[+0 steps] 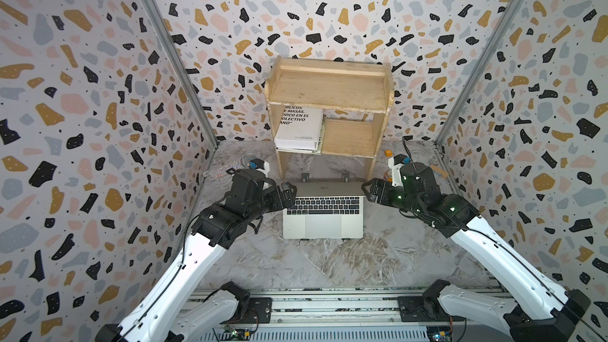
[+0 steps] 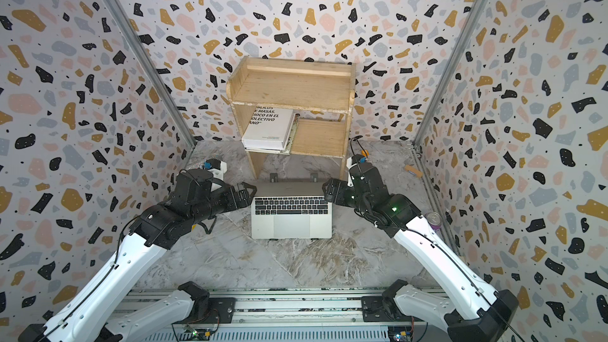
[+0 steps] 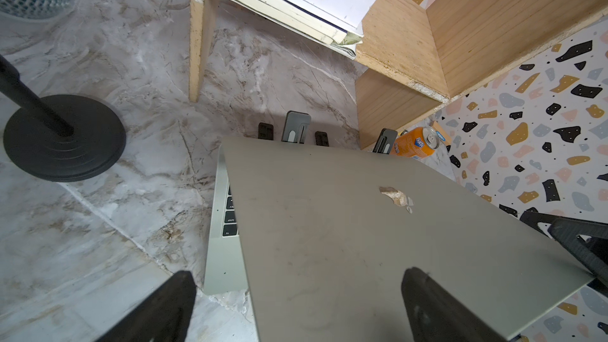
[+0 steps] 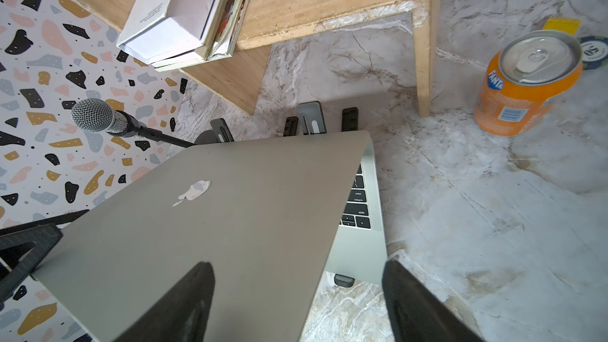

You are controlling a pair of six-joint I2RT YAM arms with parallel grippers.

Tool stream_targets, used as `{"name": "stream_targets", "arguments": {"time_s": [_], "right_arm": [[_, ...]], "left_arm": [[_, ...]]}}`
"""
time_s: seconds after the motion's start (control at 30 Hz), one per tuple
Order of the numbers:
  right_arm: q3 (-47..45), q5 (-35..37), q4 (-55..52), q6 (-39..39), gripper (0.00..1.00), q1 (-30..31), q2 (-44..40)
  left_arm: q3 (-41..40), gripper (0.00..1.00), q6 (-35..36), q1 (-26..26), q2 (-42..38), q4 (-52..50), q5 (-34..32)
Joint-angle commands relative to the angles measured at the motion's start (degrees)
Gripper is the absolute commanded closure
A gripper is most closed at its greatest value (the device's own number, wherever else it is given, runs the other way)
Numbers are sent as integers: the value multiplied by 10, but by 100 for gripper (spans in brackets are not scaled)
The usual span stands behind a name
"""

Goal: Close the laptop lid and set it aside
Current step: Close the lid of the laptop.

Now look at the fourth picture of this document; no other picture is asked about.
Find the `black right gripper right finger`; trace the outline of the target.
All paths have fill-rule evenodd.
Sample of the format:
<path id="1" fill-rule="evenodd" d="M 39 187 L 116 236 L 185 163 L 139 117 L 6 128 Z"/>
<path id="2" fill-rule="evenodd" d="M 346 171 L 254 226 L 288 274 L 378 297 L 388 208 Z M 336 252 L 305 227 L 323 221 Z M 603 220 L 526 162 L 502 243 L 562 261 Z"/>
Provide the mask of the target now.
<path id="1" fill-rule="evenodd" d="M 399 262 L 386 262 L 382 287 L 396 341 L 481 340 Z"/>

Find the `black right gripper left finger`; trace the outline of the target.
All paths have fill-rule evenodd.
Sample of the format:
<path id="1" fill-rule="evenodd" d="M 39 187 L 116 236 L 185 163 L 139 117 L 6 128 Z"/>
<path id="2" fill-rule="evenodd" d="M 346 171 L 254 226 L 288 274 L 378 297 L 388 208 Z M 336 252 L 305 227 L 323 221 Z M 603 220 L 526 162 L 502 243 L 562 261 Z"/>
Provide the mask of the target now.
<path id="1" fill-rule="evenodd" d="M 117 340 L 202 341 L 214 290 L 212 265 L 196 264 Z"/>

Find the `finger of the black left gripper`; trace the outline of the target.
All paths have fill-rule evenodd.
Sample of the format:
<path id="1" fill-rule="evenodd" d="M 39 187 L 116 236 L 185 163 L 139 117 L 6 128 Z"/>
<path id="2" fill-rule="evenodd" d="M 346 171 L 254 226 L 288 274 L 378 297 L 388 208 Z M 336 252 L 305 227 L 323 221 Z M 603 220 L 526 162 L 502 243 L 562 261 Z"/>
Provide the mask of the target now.
<path id="1" fill-rule="evenodd" d="M 61 225 L 73 223 L 89 209 L 1 229 L 1 304 L 16 293 L 26 277 L 63 237 Z"/>

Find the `silver laptop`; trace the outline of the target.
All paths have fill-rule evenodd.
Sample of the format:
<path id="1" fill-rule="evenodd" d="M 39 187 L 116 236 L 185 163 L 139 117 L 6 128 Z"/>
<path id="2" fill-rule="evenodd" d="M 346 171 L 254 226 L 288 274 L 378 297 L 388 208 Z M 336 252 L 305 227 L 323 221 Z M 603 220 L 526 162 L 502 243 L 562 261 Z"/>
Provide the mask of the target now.
<path id="1" fill-rule="evenodd" d="M 367 131 L 194 146 L 63 229 L 34 271 L 91 337 L 117 339 L 196 264 L 207 341 L 296 341 L 325 272 L 380 284 Z"/>

